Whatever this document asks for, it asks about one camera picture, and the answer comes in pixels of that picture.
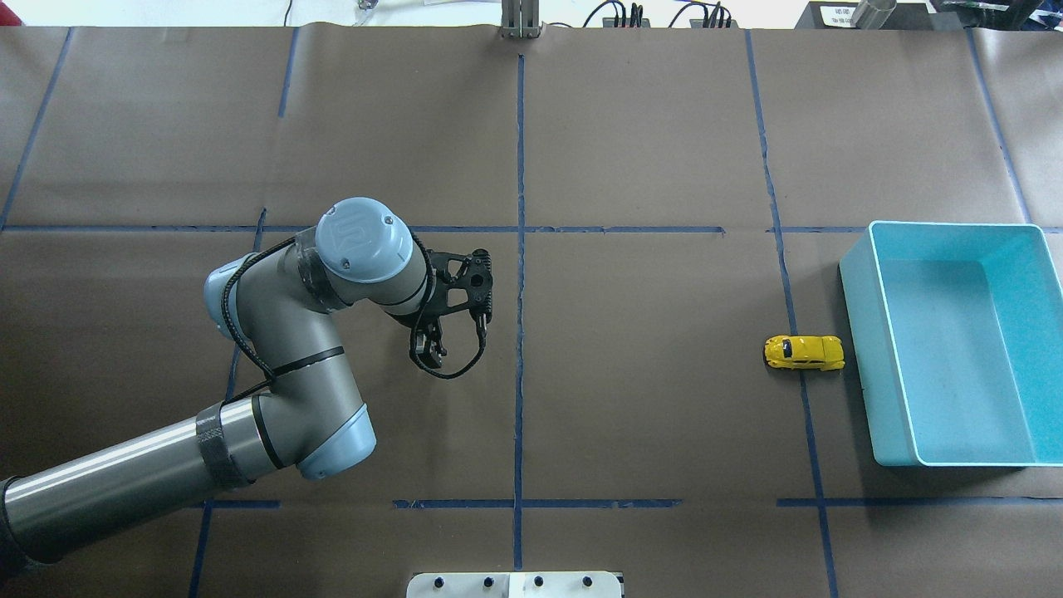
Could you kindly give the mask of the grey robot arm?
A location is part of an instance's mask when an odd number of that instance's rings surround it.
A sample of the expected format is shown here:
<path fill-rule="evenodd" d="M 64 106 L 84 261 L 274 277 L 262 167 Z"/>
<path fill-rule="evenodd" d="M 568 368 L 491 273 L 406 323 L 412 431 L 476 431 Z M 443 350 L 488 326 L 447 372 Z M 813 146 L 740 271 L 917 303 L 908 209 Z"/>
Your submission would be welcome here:
<path fill-rule="evenodd" d="M 193 418 L 2 486 L 2 578 L 296 466 L 343 472 L 375 449 L 333 314 L 361 300 L 410 329 L 414 363 L 440 368 L 428 251 L 374 199 L 343 199 L 313 228 L 213 272 L 209 313 L 263 385 Z"/>

